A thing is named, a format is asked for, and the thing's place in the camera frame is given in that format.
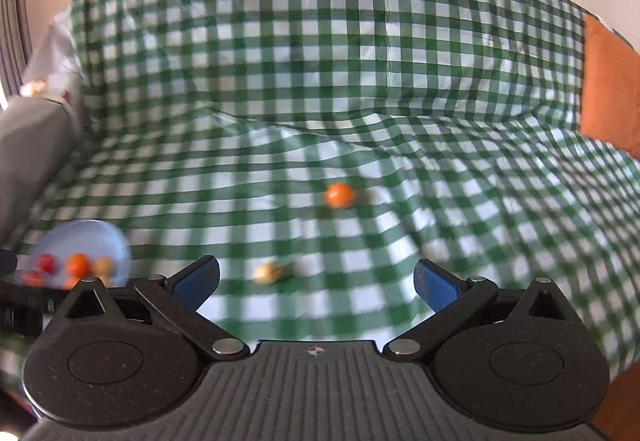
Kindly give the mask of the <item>light blue plate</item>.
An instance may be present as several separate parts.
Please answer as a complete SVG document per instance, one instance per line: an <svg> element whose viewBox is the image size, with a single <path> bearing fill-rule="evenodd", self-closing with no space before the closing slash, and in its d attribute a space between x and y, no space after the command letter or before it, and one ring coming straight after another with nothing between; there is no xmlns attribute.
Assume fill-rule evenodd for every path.
<svg viewBox="0 0 640 441"><path fill-rule="evenodd" d="M26 272L40 271L37 258L42 253L50 253L58 261L58 270L54 274L43 273L47 278L45 287L48 288L63 289L62 285L70 277L65 270L65 260L74 253L85 253L92 264L98 258L111 257L115 262L114 273L111 277L101 277L107 286L125 286L131 273L131 251L125 234L114 224L101 220L70 221L44 235L18 263L15 274L18 284L25 285L23 277Z"/></svg>

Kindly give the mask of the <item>orange cushion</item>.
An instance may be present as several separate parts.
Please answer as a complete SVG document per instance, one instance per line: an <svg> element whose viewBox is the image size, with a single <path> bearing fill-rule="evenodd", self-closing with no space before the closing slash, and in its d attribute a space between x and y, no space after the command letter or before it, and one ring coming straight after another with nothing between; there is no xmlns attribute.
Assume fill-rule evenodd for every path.
<svg viewBox="0 0 640 441"><path fill-rule="evenodd" d="M585 16L580 132L639 158L639 53L595 16Z"/></svg>

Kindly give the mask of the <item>large orange fruit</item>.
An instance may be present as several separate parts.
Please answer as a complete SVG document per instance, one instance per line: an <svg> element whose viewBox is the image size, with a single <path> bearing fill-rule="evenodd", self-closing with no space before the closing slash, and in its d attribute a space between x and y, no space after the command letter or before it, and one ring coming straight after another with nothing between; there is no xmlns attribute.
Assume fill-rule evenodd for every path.
<svg viewBox="0 0 640 441"><path fill-rule="evenodd" d="M40 271L29 271L25 273L23 283L31 287L45 287L47 278Z"/></svg>

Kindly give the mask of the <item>green checkered cloth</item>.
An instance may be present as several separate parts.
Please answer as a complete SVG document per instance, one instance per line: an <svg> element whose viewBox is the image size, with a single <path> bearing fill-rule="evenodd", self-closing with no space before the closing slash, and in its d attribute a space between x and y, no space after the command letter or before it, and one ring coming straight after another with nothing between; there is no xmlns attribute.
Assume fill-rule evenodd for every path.
<svg viewBox="0 0 640 441"><path fill-rule="evenodd" d="M570 0L72 0L89 118L2 246L120 227L136 276L206 253L205 317L258 339L385 343L427 258L549 276L619 374L639 357L639 164L578 129ZM354 205L334 209L344 182ZM276 261L288 277L253 281Z"/></svg>

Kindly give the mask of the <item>red fruit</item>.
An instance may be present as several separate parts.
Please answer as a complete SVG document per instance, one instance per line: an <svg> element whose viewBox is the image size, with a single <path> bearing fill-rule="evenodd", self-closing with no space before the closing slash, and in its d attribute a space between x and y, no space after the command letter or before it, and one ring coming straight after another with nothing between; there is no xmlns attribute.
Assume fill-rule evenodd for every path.
<svg viewBox="0 0 640 441"><path fill-rule="evenodd" d="M58 270L58 261L50 253L42 253L37 258L37 268L42 273L54 274Z"/></svg>

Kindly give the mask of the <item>pale yellow small fruit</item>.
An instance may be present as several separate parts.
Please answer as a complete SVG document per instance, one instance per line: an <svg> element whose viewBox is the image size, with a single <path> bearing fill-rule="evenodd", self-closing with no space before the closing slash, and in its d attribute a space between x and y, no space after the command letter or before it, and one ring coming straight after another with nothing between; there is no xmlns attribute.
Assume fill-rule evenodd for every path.
<svg viewBox="0 0 640 441"><path fill-rule="evenodd" d="M288 269L276 261L266 261L253 272L253 281L260 285L272 285L288 277Z"/></svg>

